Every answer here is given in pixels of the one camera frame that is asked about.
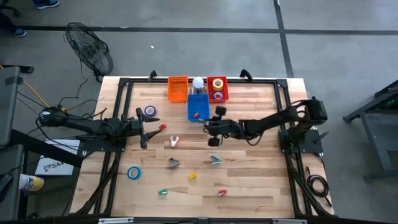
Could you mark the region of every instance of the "blue tape roll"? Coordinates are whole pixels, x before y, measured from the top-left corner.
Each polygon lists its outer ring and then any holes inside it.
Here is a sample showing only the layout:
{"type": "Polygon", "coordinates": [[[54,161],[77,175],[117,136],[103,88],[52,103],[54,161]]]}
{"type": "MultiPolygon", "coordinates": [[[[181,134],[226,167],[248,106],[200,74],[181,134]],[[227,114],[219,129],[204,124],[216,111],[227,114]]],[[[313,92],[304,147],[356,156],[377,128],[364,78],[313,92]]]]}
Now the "blue tape roll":
{"type": "Polygon", "coordinates": [[[149,106],[145,107],[144,113],[146,116],[151,118],[156,115],[156,108],[154,106],[149,105],[149,106]]]}
{"type": "Polygon", "coordinates": [[[130,180],[137,180],[140,176],[141,176],[141,170],[140,170],[139,167],[130,167],[130,169],[127,170],[127,177],[128,177],[130,180]],[[132,170],[136,170],[136,171],[137,171],[137,174],[136,174],[135,176],[132,176],[132,175],[130,174],[130,172],[131,172],[132,170]]]}
{"type": "Polygon", "coordinates": [[[224,98],[224,94],[223,94],[222,91],[215,91],[215,92],[213,93],[213,99],[215,99],[215,100],[220,100],[220,99],[222,99],[222,98],[224,98]]]}

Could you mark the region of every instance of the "concrete floor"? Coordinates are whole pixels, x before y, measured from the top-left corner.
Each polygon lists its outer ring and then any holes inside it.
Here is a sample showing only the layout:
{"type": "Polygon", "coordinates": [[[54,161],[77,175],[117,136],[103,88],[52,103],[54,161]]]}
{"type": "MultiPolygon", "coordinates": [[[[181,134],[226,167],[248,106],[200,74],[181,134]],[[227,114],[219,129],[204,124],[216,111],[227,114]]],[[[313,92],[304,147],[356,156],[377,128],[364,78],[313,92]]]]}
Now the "concrete floor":
{"type": "MultiPolygon", "coordinates": [[[[12,19],[23,25],[65,26],[79,21],[88,26],[113,27],[218,27],[277,28],[272,0],[106,0],[61,1],[56,9],[36,10],[31,2],[11,1],[23,13],[12,19]]],[[[280,0],[286,29],[397,30],[398,2],[393,0],[280,0]]],[[[97,32],[111,50],[111,75],[238,76],[242,68],[254,77],[286,77],[278,34],[210,34],[97,32]]],[[[363,175],[381,166],[369,147],[362,124],[345,124],[343,115],[369,101],[374,92],[397,78],[397,36],[287,35],[294,75],[304,78],[308,96],[325,102],[329,120],[319,127],[330,131],[323,140],[328,182],[337,215],[345,218],[397,222],[398,181],[366,184],[363,175]]],[[[28,31],[17,39],[0,31],[0,63],[35,67],[27,80],[50,104],[73,96],[81,83],[80,64],[63,32],[28,31]]],[[[96,99],[100,84],[83,66],[90,80],[78,100],[65,107],[96,99]]],[[[25,87],[20,91],[34,95],[25,87]]],[[[37,105],[31,104],[39,111],[37,105]]],[[[89,113],[95,103],[74,113],[89,113]]],[[[18,103],[14,128],[28,132],[37,117],[18,103]]],[[[76,131],[53,128],[51,138],[74,135],[76,131]]],[[[60,215],[71,188],[49,191],[33,198],[41,217],[60,215]],[[48,198],[58,200],[48,203],[48,198]]]]}

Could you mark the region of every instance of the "blue bin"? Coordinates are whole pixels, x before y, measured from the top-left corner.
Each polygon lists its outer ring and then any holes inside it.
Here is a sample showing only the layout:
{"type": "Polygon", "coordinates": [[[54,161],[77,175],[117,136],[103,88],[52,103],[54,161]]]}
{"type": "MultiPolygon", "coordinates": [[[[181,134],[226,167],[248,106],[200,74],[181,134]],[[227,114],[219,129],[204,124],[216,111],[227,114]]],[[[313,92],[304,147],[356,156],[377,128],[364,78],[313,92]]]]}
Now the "blue bin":
{"type": "Polygon", "coordinates": [[[201,119],[210,118],[209,96],[206,93],[189,94],[187,100],[187,116],[189,121],[199,122],[201,119]],[[198,118],[193,118],[195,113],[199,113],[198,118]]]}

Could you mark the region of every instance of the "white ball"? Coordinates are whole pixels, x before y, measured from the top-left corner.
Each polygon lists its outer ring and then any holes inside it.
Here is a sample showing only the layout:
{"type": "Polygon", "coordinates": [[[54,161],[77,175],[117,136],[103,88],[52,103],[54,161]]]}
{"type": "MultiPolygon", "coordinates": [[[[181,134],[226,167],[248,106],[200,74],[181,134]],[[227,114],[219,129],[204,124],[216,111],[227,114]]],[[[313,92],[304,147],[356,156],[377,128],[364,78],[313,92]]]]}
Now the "white ball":
{"type": "Polygon", "coordinates": [[[202,89],[204,83],[205,83],[205,82],[204,82],[203,79],[200,78],[200,77],[196,77],[196,78],[194,78],[194,79],[192,80],[192,85],[193,85],[193,87],[196,88],[196,89],[198,89],[198,90],[199,90],[199,89],[202,89]]]}

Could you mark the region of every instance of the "wooden table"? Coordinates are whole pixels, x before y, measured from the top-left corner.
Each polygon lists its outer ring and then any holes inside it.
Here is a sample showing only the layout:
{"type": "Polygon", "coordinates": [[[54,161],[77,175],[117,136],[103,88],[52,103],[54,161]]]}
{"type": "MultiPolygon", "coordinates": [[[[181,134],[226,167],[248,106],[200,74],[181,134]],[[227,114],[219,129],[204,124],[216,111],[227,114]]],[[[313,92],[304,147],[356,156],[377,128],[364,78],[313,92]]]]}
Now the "wooden table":
{"type": "MultiPolygon", "coordinates": [[[[112,117],[119,78],[105,77],[103,80],[96,113],[107,108],[105,118],[112,117]]],[[[287,81],[291,101],[307,98],[303,79],[289,78],[287,81]]],[[[226,119],[260,119],[277,111],[272,85],[248,83],[228,86],[229,100],[224,104],[227,107],[226,119]]],[[[145,124],[146,131],[155,131],[162,123],[167,128],[152,138],[145,150],[140,148],[138,137],[127,140],[126,151],[120,160],[111,212],[113,217],[294,217],[277,128],[266,131],[261,142],[254,147],[235,139],[224,139],[220,147],[209,147],[207,140],[210,136],[202,131],[203,125],[187,120],[186,104],[167,100],[166,83],[134,84],[129,117],[135,116],[137,107],[144,109],[148,105],[157,108],[156,117],[160,121],[145,124]],[[170,146],[170,135],[180,137],[176,148],[170,146]],[[213,154],[222,158],[219,166],[210,164],[213,154]],[[181,163],[175,170],[168,169],[171,157],[181,163]],[[128,179],[126,173],[131,166],[141,168],[139,180],[128,179]],[[188,179],[194,172],[197,178],[188,179]],[[162,189],[168,190],[167,196],[158,196],[162,189]],[[218,197],[217,193],[222,189],[226,189],[228,194],[218,197]]],[[[210,105],[212,116],[217,105],[210,105]]],[[[97,187],[103,157],[103,152],[95,152],[83,161],[71,212],[81,208],[97,187]]],[[[304,166],[309,166],[312,174],[325,177],[319,158],[312,154],[303,154],[302,157],[304,166]]],[[[301,190],[298,190],[298,195],[300,208],[304,211],[301,190]]],[[[101,209],[104,209],[106,199],[103,197],[101,209]]],[[[324,198],[317,199],[328,212],[333,213],[324,198]]]]}

